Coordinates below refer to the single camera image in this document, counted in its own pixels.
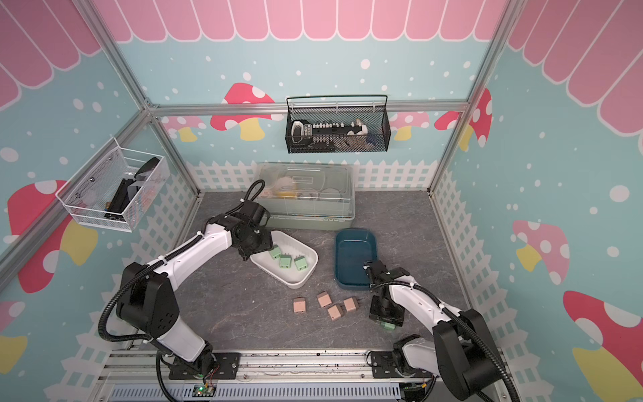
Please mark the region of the white plastic tray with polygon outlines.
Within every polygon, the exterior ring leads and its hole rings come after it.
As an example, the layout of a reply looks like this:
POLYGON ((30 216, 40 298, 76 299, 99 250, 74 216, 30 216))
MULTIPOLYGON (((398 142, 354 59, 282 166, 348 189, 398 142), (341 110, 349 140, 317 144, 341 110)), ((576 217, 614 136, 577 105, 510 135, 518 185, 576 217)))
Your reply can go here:
POLYGON ((291 289, 303 287, 316 268, 313 248, 278 230, 271 232, 273 248, 251 256, 251 262, 291 289))

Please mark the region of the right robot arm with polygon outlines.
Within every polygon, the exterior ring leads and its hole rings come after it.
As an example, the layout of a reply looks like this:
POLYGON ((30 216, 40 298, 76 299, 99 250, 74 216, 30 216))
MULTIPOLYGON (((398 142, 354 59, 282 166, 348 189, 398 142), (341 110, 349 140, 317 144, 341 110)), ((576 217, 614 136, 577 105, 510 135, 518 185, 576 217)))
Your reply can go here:
POLYGON ((368 261, 363 269, 370 280, 369 318, 384 328, 400 328, 410 313, 432 336, 401 339, 391 352, 392 369, 402 377, 425 372, 430 382, 442 380, 457 400, 473 395, 491 398, 484 390, 504 384, 510 401, 521 400, 484 317, 474 309, 460 310, 420 286, 404 268, 389 269, 382 261, 368 261))

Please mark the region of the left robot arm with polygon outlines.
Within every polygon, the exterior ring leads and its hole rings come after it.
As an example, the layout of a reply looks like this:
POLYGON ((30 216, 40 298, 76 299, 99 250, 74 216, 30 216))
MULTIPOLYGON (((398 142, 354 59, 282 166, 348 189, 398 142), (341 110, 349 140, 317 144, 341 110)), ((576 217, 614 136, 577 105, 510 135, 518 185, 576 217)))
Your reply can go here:
POLYGON ((97 331, 110 343, 142 340, 172 355, 201 378, 214 373, 217 360, 209 342, 180 316, 175 292, 217 254, 234 248, 247 261, 273 248, 266 228, 271 215, 256 199, 266 182, 258 179, 233 209, 206 221, 190 240, 165 256, 132 263, 122 273, 122 284, 100 315, 97 331))

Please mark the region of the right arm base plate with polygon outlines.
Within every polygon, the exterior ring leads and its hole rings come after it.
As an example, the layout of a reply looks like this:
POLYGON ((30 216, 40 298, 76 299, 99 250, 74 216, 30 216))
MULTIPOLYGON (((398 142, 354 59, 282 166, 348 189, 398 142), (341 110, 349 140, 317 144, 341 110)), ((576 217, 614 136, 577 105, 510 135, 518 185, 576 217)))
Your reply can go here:
POLYGON ((367 365, 372 370, 375 379, 428 379, 430 373, 402 364, 392 351, 369 351, 366 356, 367 365))

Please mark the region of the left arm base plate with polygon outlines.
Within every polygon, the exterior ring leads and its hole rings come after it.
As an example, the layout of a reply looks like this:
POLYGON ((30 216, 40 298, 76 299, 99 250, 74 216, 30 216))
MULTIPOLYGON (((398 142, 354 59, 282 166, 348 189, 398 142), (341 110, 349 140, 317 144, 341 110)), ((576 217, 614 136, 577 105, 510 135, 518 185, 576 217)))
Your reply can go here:
POLYGON ((176 358, 171 364, 171 380, 235 380, 240 366, 240 353, 207 352, 194 362, 176 358))

